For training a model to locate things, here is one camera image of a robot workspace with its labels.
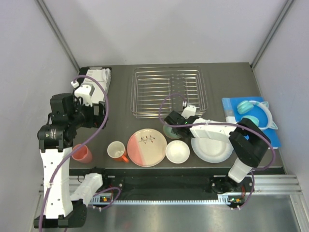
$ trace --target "blue book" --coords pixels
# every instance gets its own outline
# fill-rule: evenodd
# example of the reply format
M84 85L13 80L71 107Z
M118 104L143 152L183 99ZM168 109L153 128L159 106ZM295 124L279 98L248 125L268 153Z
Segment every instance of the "blue book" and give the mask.
M265 127L268 120L265 112L261 108L255 106L252 110L243 115L240 115L238 113L237 106L244 100L264 102L264 99L262 97L222 98L226 121L235 123L239 122L241 118L245 115L252 115L259 119L259 127ZM268 128L263 132L271 140L271 144L274 148L278 148L281 146L276 130Z

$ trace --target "gray floor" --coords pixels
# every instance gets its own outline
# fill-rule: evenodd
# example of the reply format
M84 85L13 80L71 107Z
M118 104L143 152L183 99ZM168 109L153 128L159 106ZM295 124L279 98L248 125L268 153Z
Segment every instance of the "gray floor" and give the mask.
M225 121L225 115L221 103L223 97L260 96L254 74L248 63L213 63L190 64L198 65L202 69L208 109L203 118L217 121ZM71 159L71 168L140 168L133 162L116 162L107 155L107 146L113 141L121 141L127 144L130 136L144 128L156 129L163 133L162 124L157 118L136 119L130 110L131 82L133 71L141 65L112 66L112 80L108 96L110 99L110 116L106 128L88 144L93 154L93 161L82 164ZM77 131L75 144L84 142L95 129L80 128ZM185 140L191 149L190 139ZM282 167L282 160L277 151L277 159L274 167ZM265 166L271 160L271 152L264 156L261 166ZM221 163L208 163L202 161L191 149L189 159L183 164L171 163L167 158L153 168L229 168L233 165L236 154L233 152L230 158Z
M115 205L102 212L89 209L82 228L68 229L85 231L300 232L300 228L288 196L253 196L241 211L230 211L225 205Z

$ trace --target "dish rack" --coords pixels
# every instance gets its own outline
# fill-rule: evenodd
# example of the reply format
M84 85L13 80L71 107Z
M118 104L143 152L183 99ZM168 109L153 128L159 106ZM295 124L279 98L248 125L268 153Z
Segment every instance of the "dish rack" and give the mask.
M180 93L187 103L195 105L196 115L201 116L207 109L207 98L203 74L198 66L143 67L133 72L131 111L136 118L157 118L159 108L171 93ZM162 116L172 110L182 112L183 100L172 96L162 107Z

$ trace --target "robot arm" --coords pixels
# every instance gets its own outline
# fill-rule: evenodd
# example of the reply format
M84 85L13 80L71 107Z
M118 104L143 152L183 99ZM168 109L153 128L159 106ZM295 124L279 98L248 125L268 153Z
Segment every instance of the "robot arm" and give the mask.
M238 158L228 172L228 177L234 182L240 183L253 168L258 167L268 145L255 134L240 128L209 125L210 122L215 121L199 118L195 116L195 111L195 106L188 105L181 115L173 111L165 118L165 121L170 125L205 123L204 125L173 128L173 132L182 137L209 138L230 143ZM238 124L252 129L270 142L270 139L251 120L244 118Z
M87 206L98 188L103 185L102 175L91 173L70 196L69 164L65 161L49 180L60 162L72 151L76 130L80 127L98 128L105 117L105 105L93 98L96 84L72 82L74 92L54 95L50 100L52 123L38 132L39 149L44 166L44 194L50 189L44 211L43 228L73 228L84 225ZM39 217L34 219L38 228Z

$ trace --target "metal pole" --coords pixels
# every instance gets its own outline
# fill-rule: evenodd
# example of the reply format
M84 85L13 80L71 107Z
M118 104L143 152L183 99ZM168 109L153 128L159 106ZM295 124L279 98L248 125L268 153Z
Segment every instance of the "metal pole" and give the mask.
M262 55L264 54L265 50L267 49L270 41L272 40L272 38L274 37L275 33L277 32L279 26L281 25L283 19L286 17L288 11L290 10L290 8L292 7L293 3L295 2L295 0L287 0L283 9L281 10L276 22L274 23L274 25L272 26L270 32L268 33L266 39L264 40L260 50L258 51L257 55L255 56L252 64L251 64L251 70L253 71L257 65L257 63L260 61Z
M71 52L67 42L65 41L59 27L57 26L54 18L52 17L50 11L48 10L44 0L35 0L38 7L40 8L40 10L42 11L44 17L46 18L48 24L50 25L51 29L53 30L55 36L57 37L58 41L60 42L62 48L64 49L65 53L67 54L68 58L70 59L72 65L74 66L74 68L76 69L76 71L79 71L79 65L73 55L73 53Z

